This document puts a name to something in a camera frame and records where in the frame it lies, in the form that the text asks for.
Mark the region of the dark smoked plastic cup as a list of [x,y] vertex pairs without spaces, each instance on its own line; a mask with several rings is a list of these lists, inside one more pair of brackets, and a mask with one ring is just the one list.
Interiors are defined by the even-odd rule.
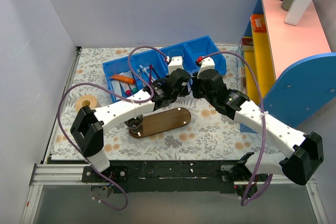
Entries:
[[125,121],[125,124],[128,127],[129,132],[138,134],[139,132],[142,133],[143,131],[142,122],[143,120],[141,118],[132,118]]

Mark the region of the clear textured acrylic holder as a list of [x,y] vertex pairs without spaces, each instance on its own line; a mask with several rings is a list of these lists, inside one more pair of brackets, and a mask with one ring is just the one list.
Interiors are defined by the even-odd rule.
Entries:
[[193,85],[194,77],[197,76],[197,72],[196,71],[188,71],[188,73],[190,74],[191,78],[188,81],[187,88],[188,88],[188,91],[189,91],[189,95],[193,96],[192,85]]

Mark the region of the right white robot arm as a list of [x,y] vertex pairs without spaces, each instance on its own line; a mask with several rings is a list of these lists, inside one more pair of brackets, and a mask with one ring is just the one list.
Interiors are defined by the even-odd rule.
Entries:
[[244,124],[277,147],[282,155],[260,163],[259,174],[284,175],[298,185],[305,185],[324,160],[322,137],[295,130],[272,115],[261,111],[247,95],[227,88],[222,76],[207,69],[192,77],[195,98],[204,98],[215,110]]

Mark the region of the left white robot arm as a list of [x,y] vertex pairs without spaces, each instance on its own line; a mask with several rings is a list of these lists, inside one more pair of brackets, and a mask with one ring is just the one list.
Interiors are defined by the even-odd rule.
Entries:
[[191,114],[185,108],[159,110],[188,95],[191,76],[178,68],[168,77],[147,84],[128,100],[91,109],[83,106],[73,122],[70,133],[80,152],[94,167],[93,175],[100,182],[111,178],[110,161],[104,150],[104,134],[121,123],[135,138],[148,137],[189,124]]

